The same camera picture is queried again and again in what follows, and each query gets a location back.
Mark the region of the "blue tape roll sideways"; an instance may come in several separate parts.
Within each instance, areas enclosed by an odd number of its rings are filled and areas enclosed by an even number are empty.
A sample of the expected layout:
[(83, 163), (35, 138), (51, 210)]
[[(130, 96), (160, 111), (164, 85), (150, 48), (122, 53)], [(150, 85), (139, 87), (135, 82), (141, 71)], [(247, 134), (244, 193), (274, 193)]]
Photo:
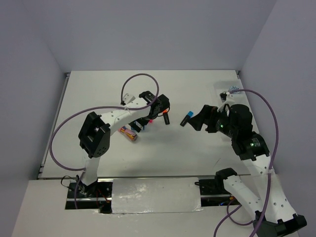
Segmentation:
[(145, 130), (145, 126), (141, 125), (137, 121), (131, 123), (130, 124), (130, 128), (131, 128), (132, 131), (136, 131), (137, 133)]

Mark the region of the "blue black highlighter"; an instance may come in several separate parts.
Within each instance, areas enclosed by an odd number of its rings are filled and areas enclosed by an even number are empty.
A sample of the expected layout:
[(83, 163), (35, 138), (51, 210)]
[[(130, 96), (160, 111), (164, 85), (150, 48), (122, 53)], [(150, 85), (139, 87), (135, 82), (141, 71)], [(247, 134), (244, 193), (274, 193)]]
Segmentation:
[(182, 126), (182, 127), (184, 127), (186, 124), (187, 124), (187, 122), (191, 119), (191, 117), (193, 116), (193, 112), (192, 111), (189, 111), (186, 115), (185, 115), (185, 117), (182, 119), (182, 121), (180, 122), (180, 125)]

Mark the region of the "pink capped marker tube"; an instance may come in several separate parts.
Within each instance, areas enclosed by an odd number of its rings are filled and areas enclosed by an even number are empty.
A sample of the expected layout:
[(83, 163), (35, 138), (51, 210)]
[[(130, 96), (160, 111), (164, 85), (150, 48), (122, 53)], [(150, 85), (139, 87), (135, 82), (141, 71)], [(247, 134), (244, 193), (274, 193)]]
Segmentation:
[(126, 126), (121, 127), (118, 131), (131, 142), (135, 142), (138, 139), (138, 135)]

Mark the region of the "orange black highlighter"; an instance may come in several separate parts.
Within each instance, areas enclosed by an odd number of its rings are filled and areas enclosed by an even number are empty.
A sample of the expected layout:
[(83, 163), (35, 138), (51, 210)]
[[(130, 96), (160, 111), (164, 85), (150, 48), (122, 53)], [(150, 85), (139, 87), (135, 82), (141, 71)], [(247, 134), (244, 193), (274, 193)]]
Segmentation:
[(168, 116), (168, 111), (167, 110), (163, 111), (162, 115), (163, 115), (163, 119), (164, 119), (165, 124), (169, 125), (170, 120), (169, 120), (169, 116)]

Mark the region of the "blue patterned tape roll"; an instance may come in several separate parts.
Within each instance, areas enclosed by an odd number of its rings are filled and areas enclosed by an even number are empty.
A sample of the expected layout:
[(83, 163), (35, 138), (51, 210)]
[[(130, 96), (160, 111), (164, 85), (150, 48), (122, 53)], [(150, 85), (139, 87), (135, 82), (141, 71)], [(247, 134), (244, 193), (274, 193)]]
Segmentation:
[(229, 89), (231, 94), (240, 94), (240, 88), (238, 86), (231, 86)]

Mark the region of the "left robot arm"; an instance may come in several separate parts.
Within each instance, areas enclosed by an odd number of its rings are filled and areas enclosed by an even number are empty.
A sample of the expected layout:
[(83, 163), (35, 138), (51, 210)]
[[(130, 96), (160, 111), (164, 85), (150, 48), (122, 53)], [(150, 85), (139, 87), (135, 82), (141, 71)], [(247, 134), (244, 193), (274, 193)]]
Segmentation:
[(96, 193), (100, 158), (109, 150), (111, 136), (127, 124), (140, 132), (149, 120), (156, 119), (170, 107), (169, 98), (165, 95), (158, 96), (156, 100), (154, 97), (150, 91), (142, 92), (138, 97), (127, 93), (123, 96), (122, 110), (115, 109), (101, 115), (91, 112), (87, 115), (79, 132), (85, 171), (78, 191), (84, 196), (91, 197)]

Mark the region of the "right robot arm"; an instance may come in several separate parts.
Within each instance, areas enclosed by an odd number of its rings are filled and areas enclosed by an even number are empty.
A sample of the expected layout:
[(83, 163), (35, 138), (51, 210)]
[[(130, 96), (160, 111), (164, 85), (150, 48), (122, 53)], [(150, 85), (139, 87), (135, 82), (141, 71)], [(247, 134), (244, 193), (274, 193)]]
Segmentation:
[(252, 113), (246, 105), (204, 105), (188, 123), (196, 131), (206, 125), (208, 133), (221, 132), (231, 139), (233, 151), (249, 170), (258, 193), (254, 194), (232, 168), (216, 172), (215, 189), (238, 200), (251, 216), (257, 236), (284, 237), (307, 225), (305, 217), (290, 205), (270, 167), (269, 149), (264, 138), (253, 131)]

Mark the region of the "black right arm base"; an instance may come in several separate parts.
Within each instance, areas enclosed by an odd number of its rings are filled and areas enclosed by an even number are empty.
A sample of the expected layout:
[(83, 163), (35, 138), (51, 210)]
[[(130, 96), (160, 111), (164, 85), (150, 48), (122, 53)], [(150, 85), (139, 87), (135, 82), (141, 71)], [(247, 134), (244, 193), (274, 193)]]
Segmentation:
[(199, 187), (202, 207), (227, 206), (234, 199), (229, 192), (220, 189), (214, 179), (199, 179), (195, 185)]

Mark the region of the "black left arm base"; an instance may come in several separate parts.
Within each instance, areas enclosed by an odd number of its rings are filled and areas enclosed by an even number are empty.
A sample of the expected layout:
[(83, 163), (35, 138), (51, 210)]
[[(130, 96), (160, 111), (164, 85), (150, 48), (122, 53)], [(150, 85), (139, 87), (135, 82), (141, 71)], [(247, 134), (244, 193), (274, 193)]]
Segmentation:
[(102, 214), (112, 213), (112, 181), (99, 182), (95, 191), (90, 194), (84, 194), (78, 188), (76, 201), (74, 199), (76, 181), (72, 180), (68, 185), (64, 185), (64, 187), (68, 188), (65, 204), (66, 210), (76, 210), (76, 203), (78, 210), (93, 209)]

